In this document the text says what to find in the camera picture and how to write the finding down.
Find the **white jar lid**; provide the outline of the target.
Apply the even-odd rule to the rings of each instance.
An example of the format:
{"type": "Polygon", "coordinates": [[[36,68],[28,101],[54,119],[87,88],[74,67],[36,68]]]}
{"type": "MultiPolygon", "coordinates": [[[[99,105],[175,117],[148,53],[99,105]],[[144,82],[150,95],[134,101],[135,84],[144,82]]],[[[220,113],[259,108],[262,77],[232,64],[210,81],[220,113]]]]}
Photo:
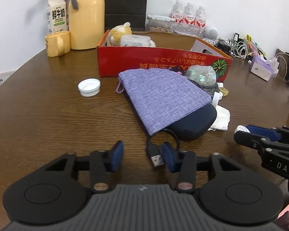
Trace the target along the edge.
{"type": "Polygon", "coordinates": [[[237,133],[238,131],[250,133],[249,129],[243,125],[238,125],[234,130],[234,133],[237,133]]]}

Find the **dark blue zip case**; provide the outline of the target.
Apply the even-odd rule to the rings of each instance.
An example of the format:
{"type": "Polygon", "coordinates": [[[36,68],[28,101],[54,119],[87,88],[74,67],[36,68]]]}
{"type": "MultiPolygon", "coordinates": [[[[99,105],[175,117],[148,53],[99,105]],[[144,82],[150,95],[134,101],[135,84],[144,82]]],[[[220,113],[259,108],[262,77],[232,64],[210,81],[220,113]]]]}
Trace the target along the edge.
{"type": "Polygon", "coordinates": [[[216,117],[216,108],[209,103],[165,129],[171,130],[180,141],[193,141],[201,137],[212,126],[216,117]]]}

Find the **purple knit pouch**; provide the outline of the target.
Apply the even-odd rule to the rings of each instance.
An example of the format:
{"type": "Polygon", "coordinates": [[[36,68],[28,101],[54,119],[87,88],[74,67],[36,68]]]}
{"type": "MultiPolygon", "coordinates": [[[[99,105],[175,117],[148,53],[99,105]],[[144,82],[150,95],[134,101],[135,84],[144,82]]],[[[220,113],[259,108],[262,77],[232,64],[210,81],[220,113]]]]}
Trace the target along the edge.
{"type": "Polygon", "coordinates": [[[211,103],[207,92],[169,69],[129,69],[118,79],[149,135],[211,103]]]}

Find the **iridescent plastic ball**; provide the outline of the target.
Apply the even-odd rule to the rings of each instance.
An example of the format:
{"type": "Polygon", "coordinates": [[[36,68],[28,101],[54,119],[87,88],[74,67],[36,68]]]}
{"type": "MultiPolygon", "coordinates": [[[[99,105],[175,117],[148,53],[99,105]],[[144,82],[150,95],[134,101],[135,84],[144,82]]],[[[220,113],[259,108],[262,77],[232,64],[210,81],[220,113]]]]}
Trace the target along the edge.
{"type": "Polygon", "coordinates": [[[211,66],[193,65],[187,69],[185,76],[204,86],[215,85],[217,81],[216,72],[211,66]]]}

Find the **white bottle cap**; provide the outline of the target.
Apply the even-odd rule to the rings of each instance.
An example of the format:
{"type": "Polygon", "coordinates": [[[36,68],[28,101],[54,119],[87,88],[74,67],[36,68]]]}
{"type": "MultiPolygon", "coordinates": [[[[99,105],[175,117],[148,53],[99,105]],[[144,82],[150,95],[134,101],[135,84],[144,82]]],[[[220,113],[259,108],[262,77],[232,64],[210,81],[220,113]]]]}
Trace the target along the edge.
{"type": "Polygon", "coordinates": [[[82,80],[78,84],[78,90],[83,97],[92,97],[100,92],[101,82],[95,78],[82,80]]]}

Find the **white cotton swab box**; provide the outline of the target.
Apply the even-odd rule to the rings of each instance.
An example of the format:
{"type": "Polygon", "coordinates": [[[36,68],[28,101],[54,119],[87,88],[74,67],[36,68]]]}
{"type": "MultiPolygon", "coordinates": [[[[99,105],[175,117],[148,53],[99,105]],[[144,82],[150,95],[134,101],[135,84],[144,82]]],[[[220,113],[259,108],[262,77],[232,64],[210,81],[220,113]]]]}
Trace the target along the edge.
{"type": "Polygon", "coordinates": [[[150,47],[151,38],[144,35],[126,34],[121,36],[120,46],[150,47]]]}

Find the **yellow white plush toy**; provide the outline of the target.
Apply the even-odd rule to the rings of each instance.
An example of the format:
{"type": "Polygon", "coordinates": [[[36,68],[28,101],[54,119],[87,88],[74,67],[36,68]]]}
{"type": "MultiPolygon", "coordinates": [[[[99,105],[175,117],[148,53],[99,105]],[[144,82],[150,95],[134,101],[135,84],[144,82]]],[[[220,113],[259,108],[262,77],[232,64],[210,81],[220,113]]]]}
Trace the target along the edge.
{"type": "MultiPolygon", "coordinates": [[[[130,22],[118,25],[114,27],[109,33],[109,44],[110,46],[120,46],[121,36],[126,34],[132,34],[130,22]]],[[[155,48],[156,44],[151,40],[150,48],[155,48]]]]}

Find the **small yellow eraser box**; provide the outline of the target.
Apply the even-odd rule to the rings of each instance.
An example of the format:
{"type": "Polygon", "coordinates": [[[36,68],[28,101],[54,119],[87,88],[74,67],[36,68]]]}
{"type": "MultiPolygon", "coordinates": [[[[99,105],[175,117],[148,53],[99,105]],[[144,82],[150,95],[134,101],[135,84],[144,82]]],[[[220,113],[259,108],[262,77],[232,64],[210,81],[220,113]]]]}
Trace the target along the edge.
{"type": "Polygon", "coordinates": [[[224,87],[219,88],[219,91],[222,93],[222,96],[227,96],[229,94],[229,91],[224,87]]]}

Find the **purple tissue pack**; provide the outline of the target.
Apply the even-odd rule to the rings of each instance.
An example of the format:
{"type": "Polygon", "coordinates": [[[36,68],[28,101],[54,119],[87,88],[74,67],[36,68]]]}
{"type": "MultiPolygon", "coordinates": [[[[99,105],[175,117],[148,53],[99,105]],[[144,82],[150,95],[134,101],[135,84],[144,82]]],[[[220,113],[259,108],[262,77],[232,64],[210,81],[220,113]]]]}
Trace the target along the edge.
{"type": "Polygon", "coordinates": [[[264,57],[254,56],[251,62],[250,72],[269,81],[274,75],[279,72],[279,62],[276,58],[265,60],[264,57]]]}

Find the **snack packet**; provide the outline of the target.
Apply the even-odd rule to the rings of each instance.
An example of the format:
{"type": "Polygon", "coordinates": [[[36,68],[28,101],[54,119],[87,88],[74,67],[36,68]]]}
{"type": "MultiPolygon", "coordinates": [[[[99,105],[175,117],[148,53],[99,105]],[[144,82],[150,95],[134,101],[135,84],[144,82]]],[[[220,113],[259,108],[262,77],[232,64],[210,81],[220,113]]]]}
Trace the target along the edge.
{"type": "Polygon", "coordinates": [[[246,35],[246,40],[247,40],[247,47],[252,56],[263,55],[263,57],[266,58],[266,53],[262,50],[259,44],[252,39],[252,37],[249,34],[246,35]]]}

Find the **white robot toy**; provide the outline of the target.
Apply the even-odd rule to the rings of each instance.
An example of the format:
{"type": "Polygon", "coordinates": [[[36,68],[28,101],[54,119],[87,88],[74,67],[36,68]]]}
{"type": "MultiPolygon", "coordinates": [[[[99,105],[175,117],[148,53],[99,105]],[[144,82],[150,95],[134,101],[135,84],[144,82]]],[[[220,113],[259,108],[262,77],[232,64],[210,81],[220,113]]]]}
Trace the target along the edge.
{"type": "Polygon", "coordinates": [[[218,39],[219,33],[215,26],[207,25],[203,32],[203,40],[211,45],[215,44],[215,40],[218,39]]]}

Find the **right water bottle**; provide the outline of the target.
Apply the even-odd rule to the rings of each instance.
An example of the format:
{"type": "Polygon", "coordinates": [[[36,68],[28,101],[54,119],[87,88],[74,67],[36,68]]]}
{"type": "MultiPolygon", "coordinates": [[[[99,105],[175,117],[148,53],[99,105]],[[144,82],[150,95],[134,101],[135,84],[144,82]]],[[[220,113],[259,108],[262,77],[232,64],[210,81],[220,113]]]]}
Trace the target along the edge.
{"type": "Polygon", "coordinates": [[[196,27],[196,35],[200,38],[203,36],[203,32],[206,26],[206,21],[207,21],[207,16],[205,12],[205,7],[199,5],[195,14],[195,27],[196,27]]]}

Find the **water bottle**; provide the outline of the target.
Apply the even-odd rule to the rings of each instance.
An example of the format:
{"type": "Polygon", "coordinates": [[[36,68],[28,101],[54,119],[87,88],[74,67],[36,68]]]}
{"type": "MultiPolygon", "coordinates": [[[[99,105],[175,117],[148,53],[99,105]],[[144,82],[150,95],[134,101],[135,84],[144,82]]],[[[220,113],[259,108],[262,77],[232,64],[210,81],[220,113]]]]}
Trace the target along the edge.
{"type": "Polygon", "coordinates": [[[187,3],[184,8],[184,18],[183,18],[183,32],[188,35],[194,35],[194,25],[195,25],[195,8],[192,3],[187,3]]]}
{"type": "Polygon", "coordinates": [[[207,16],[205,12],[205,7],[199,5],[195,14],[195,27],[196,27],[196,35],[200,38],[203,36],[203,32],[206,26],[206,21],[207,21],[207,16]]]}
{"type": "Polygon", "coordinates": [[[177,33],[182,31],[182,25],[184,22],[184,9],[183,9],[183,2],[180,0],[176,0],[175,4],[173,5],[170,17],[174,19],[173,22],[173,30],[177,33]]]}

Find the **red cardboard box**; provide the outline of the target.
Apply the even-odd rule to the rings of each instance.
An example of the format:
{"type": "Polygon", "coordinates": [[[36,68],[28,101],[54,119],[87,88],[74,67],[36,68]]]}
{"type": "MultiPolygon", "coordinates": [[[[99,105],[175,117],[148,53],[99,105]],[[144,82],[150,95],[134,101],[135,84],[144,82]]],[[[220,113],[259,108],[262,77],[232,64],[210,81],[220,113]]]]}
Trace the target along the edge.
{"type": "Polygon", "coordinates": [[[108,43],[109,31],[100,40],[97,47],[97,62],[101,77],[116,77],[128,69],[149,69],[181,66],[187,70],[190,66],[211,66],[217,75],[217,81],[225,81],[232,57],[204,40],[180,34],[162,32],[135,31],[137,35],[150,37],[156,47],[111,46],[108,43]]]}

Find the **middle water bottle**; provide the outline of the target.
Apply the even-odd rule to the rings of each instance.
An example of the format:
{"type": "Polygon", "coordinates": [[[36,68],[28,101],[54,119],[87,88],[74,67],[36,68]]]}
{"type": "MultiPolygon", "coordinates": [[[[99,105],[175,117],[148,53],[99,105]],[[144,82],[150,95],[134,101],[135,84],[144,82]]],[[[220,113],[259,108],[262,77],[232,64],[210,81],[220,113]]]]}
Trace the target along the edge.
{"type": "Polygon", "coordinates": [[[195,25],[195,8],[192,3],[187,3],[184,8],[184,18],[183,18],[183,32],[188,35],[194,35],[194,25],[195,25]]]}

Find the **yellow mug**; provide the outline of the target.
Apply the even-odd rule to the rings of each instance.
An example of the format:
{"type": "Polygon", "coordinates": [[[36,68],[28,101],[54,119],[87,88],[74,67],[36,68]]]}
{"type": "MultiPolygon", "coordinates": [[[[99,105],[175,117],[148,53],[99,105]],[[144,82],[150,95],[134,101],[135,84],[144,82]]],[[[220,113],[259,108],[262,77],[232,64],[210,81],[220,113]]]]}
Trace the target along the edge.
{"type": "Polygon", "coordinates": [[[67,54],[71,50],[70,32],[59,31],[45,36],[46,53],[48,57],[67,54]]]}

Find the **left water bottle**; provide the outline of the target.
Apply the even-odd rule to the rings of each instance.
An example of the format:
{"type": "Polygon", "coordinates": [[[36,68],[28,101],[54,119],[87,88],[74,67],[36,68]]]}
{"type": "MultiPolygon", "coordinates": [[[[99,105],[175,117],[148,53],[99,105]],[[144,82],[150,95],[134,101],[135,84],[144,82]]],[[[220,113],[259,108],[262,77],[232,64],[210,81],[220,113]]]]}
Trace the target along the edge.
{"type": "Polygon", "coordinates": [[[173,22],[173,30],[177,33],[182,31],[182,25],[184,22],[184,9],[183,9],[183,2],[180,0],[176,0],[175,4],[173,5],[170,17],[174,19],[173,22]]]}

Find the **clear food storage container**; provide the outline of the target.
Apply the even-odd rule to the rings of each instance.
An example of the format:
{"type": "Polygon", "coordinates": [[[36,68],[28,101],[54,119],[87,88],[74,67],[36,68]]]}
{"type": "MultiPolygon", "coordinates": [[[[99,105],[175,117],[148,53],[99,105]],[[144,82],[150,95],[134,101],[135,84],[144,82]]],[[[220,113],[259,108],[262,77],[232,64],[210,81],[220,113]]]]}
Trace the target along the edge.
{"type": "Polygon", "coordinates": [[[173,33],[175,20],[167,16],[148,15],[148,29],[151,32],[173,33]]]}

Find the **yellow thermos jug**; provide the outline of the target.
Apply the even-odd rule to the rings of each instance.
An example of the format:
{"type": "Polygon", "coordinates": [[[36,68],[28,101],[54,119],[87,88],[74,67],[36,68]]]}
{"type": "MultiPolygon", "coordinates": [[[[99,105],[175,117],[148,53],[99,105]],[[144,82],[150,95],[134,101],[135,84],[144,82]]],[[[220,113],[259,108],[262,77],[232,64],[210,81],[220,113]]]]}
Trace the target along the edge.
{"type": "Polygon", "coordinates": [[[71,48],[93,49],[105,32],[105,0],[70,0],[71,48]]]}

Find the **white milk carton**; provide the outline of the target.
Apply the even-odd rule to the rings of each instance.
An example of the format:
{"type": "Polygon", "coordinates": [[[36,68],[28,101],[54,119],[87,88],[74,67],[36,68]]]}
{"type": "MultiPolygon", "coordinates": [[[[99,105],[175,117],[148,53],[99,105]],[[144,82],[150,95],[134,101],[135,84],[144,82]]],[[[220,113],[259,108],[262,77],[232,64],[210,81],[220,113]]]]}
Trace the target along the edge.
{"type": "Polygon", "coordinates": [[[48,0],[47,25],[49,34],[68,30],[66,15],[65,0],[48,0]]]}

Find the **black paper bag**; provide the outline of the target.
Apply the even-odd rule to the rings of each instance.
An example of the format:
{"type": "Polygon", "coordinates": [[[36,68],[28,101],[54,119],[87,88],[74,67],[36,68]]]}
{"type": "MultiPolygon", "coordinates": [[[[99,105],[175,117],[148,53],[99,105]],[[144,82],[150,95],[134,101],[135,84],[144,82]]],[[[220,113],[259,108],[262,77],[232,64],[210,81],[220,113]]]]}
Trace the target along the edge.
{"type": "Polygon", "coordinates": [[[147,0],[105,0],[105,28],[129,22],[134,31],[144,31],[147,0]]]}

